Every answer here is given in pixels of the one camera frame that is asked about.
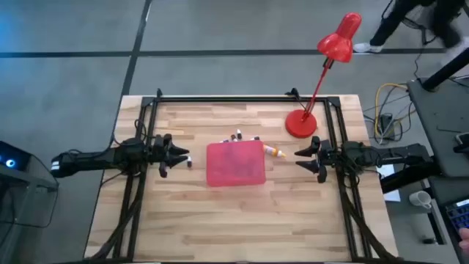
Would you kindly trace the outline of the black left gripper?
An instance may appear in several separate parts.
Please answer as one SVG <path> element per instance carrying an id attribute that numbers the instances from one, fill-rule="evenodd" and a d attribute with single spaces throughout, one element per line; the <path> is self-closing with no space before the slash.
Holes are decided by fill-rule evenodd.
<path id="1" fill-rule="evenodd" d="M 149 154 L 148 161 L 151 165 L 159 163 L 158 171 L 161 177 L 167 177 L 167 158 L 168 167 L 172 168 L 179 163 L 186 161 L 188 157 L 184 154 L 188 154 L 190 152 L 189 150 L 170 144 L 171 141 L 171 134 L 167 133 L 163 136 L 157 134 L 154 136 L 154 142 L 151 146 L 151 153 Z"/>

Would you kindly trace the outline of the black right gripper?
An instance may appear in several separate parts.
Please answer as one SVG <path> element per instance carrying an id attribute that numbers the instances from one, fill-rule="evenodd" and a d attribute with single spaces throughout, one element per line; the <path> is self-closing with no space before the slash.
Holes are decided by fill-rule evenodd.
<path id="1" fill-rule="evenodd" d="M 329 140 L 321 140 L 318 136 L 313 136 L 311 146 L 295 152 L 296 156 L 312 157 L 311 161 L 296 161 L 295 164 L 317 174 L 317 182 L 324 183 L 327 179 L 327 166 L 334 167 L 339 162 L 340 152 L 333 148 Z"/>

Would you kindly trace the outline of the orange food coloring bottle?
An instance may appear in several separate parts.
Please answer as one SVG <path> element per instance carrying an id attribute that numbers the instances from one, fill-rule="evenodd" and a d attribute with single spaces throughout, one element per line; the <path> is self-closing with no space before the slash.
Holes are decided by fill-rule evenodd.
<path id="1" fill-rule="evenodd" d="M 281 150 L 279 150 L 277 148 L 274 148 L 274 147 L 270 147 L 266 144 L 263 145 L 263 148 L 264 148 L 265 153 L 268 154 L 268 155 L 271 155 L 271 156 L 274 156 L 274 157 L 280 157 L 280 158 L 286 158 L 286 156 L 287 156 Z"/>

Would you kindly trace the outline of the pink plastic bin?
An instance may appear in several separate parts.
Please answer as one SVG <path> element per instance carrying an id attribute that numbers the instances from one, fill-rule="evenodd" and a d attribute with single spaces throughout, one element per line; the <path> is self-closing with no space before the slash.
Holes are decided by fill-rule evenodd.
<path id="1" fill-rule="evenodd" d="M 263 143 L 242 141 L 209 144 L 206 173 L 210 187 L 264 184 L 266 176 Z"/>

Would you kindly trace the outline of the red desk lamp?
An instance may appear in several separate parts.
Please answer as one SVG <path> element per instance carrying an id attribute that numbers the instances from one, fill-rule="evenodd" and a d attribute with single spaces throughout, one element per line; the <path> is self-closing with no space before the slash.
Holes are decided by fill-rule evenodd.
<path id="1" fill-rule="evenodd" d="M 288 113 L 285 120 L 287 132 L 295 138 L 307 138 L 317 129 L 316 117 L 312 114 L 317 94 L 322 86 L 327 72 L 334 62 L 348 63 L 352 59 L 352 39 L 361 25 L 362 17 L 357 12 L 348 12 L 341 20 L 336 31 L 322 38 L 317 44 L 317 50 L 325 56 L 322 72 L 306 106 Z"/>

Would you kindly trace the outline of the black power brick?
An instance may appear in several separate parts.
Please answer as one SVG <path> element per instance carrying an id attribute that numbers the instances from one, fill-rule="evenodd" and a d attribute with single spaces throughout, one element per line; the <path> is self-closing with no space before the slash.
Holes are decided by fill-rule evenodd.
<path id="1" fill-rule="evenodd" d="M 381 131 L 384 131 L 389 125 L 393 122 L 393 115 L 392 114 L 381 114 L 378 117 L 378 128 Z"/>

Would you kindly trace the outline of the white mug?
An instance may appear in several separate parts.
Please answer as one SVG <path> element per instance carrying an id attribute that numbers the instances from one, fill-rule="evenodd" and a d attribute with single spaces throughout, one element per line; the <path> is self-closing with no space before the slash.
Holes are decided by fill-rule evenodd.
<path id="1" fill-rule="evenodd" d="M 428 210 L 432 208 L 432 197 L 425 191 L 414 192 L 408 197 L 408 199 L 409 202 L 414 206 L 422 207 Z"/>

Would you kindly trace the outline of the grey side desk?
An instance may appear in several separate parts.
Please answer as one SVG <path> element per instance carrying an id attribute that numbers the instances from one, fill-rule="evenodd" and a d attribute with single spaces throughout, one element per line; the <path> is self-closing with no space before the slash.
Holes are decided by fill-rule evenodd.
<path id="1" fill-rule="evenodd" d="M 456 136 L 469 133 L 469 89 L 450 82 L 427 86 L 407 83 L 426 137 L 433 162 L 409 166 L 384 179 L 385 193 L 427 178 L 441 213 L 446 207 L 469 199 L 469 154 L 456 153 Z"/>

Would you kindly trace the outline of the grey side table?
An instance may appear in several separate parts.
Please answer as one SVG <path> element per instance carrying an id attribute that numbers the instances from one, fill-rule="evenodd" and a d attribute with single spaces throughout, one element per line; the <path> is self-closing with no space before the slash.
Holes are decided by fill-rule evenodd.
<path id="1" fill-rule="evenodd" d="M 59 183 L 48 168 L 30 157 L 19 170 L 15 159 L 0 163 L 0 264 L 10 264 L 27 228 L 45 229 L 51 223 Z"/>

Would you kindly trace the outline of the person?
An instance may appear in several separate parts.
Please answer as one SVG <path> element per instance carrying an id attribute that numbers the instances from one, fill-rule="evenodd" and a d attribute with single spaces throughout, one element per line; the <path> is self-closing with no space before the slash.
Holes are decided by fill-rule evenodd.
<path id="1" fill-rule="evenodd" d="M 356 43 L 353 50 L 358 53 L 380 53 L 387 39 L 396 31 L 398 25 L 411 10 L 417 6 L 434 4 L 429 30 L 440 39 L 445 48 L 441 62 L 444 66 L 469 48 L 469 37 L 463 37 L 452 20 L 465 5 L 465 0 L 397 0 L 392 11 L 382 20 L 370 41 Z"/>

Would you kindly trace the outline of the black computer with blue light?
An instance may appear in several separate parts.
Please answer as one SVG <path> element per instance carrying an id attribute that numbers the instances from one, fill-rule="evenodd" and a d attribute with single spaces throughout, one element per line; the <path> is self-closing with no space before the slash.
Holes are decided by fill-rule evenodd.
<path id="1" fill-rule="evenodd" d="M 0 165 L 9 169 L 25 172 L 28 168 L 30 158 L 30 153 L 0 141 Z"/>

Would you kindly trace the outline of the black keyboard with blue keys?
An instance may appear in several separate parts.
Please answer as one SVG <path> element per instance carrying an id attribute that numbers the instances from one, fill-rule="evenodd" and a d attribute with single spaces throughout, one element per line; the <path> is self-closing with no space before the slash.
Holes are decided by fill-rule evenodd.
<path id="1" fill-rule="evenodd" d="M 469 198 L 447 204 L 445 212 L 454 230 L 454 234 L 461 241 L 462 236 L 459 230 L 462 228 L 469 229 Z"/>

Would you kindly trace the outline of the black pole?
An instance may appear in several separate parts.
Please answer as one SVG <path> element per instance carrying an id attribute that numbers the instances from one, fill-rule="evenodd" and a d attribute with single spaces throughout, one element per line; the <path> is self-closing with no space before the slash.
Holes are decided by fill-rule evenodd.
<path id="1" fill-rule="evenodd" d="M 444 65 L 439 71 L 421 83 L 423 89 L 434 92 L 435 89 L 445 80 L 449 79 L 456 72 L 469 64 L 469 48 L 466 48 L 458 56 Z"/>

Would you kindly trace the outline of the person's hand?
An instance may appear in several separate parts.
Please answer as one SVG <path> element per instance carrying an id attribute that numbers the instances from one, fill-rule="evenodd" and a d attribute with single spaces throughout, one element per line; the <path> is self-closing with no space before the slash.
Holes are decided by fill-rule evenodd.
<path id="1" fill-rule="evenodd" d="M 459 235 L 461 237 L 461 241 L 459 242 L 460 249 L 469 254 L 469 228 L 460 228 Z"/>

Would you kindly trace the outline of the black aluminium table frame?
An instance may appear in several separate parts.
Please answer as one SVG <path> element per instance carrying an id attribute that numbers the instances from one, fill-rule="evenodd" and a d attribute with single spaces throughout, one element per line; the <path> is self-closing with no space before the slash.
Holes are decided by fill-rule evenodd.
<path id="1" fill-rule="evenodd" d="M 142 179 L 111 170 L 100 187 L 85 256 L 96 254 L 117 226 L 122 203 L 143 191 L 139 216 L 125 230 L 116 257 L 145 262 L 341 262 L 365 255 L 361 235 L 348 235 L 334 170 L 325 183 L 297 165 L 295 152 L 308 139 L 291 137 L 287 114 L 298 103 L 284 95 L 126 96 L 114 133 L 134 136 L 144 118 L 150 133 L 173 136 L 188 149 L 192 166 L 182 163 L 160 177 L 151 166 Z M 266 181 L 258 186 L 210 188 L 206 183 L 208 144 L 241 132 L 258 136 L 286 153 L 265 159 Z"/>

